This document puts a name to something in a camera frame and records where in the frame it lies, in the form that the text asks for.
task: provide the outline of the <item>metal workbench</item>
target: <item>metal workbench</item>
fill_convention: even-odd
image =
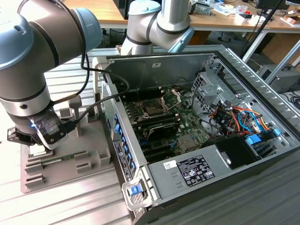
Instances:
[[[93,50],[89,53],[90,62],[94,56],[107,54],[107,50],[111,55],[117,53],[115,49]],[[68,95],[81,87],[85,72],[79,63],[80,58],[76,58],[45,74],[52,98]],[[81,96],[83,106],[94,101],[92,80]],[[1,122],[12,124],[3,109],[0,116]],[[2,134],[6,128],[6,124],[1,126],[0,140],[5,139]],[[131,224],[114,168],[22,194],[20,146],[3,142],[0,152],[0,224]],[[299,162],[300,152],[296,152],[263,173],[152,224],[300,224]]]

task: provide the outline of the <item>green circuit board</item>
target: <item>green circuit board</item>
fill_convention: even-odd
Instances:
[[[176,96],[171,92],[171,89],[165,91],[168,94],[163,97],[164,103],[161,102],[160,98],[124,103],[145,157],[151,162],[164,159],[164,155],[157,159],[155,157],[161,155],[164,150],[170,153],[170,156],[167,153],[165,154],[168,158],[199,149],[209,138],[209,134],[199,123],[199,118],[193,113],[189,100],[181,95]],[[166,111],[162,105],[165,105],[169,110]],[[145,112],[151,118],[159,118],[162,115],[176,115],[176,118],[171,117],[170,122],[168,122],[168,119],[166,119],[167,122],[158,119],[158,122],[154,122],[147,127],[136,126],[139,120],[147,121],[147,118],[142,118],[145,116]],[[165,135],[162,133],[161,137],[151,140],[149,130],[163,126],[164,123],[166,126],[175,124],[176,130],[171,134]]]

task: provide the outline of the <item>screw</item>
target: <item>screw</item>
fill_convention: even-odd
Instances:
[[[27,109],[27,107],[28,107],[27,105],[20,105],[21,109]]]

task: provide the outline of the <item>power supply label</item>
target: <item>power supply label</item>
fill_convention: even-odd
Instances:
[[[215,177],[203,155],[178,162],[177,166],[189,187]]]

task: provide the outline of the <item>wooden table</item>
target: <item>wooden table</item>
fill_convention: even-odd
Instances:
[[[124,20],[119,10],[115,6],[113,0],[65,0],[64,3],[69,8],[87,8],[99,20],[102,28],[126,28],[127,20]],[[248,6],[249,11],[256,15],[258,9],[251,6],[249,3],[244,3],[237,0],[231,3],[233,6],[245,5]],[[300,33],[300,29],[295,29],[280,20],[280,16],[275,15],[272,22],[268,22],[265,29],[258,36],[256,41],[250,47],[244,61],[247,61],[258,45],[261,43],[267,33]],[[209,31],[235,31],[235,32],[252,32],[254,27],[249,23],[238,25],[234,23],[234,15],[225,16],[214,10],[212,15],[191,15],[191,26],[195,30],[209,30]]]

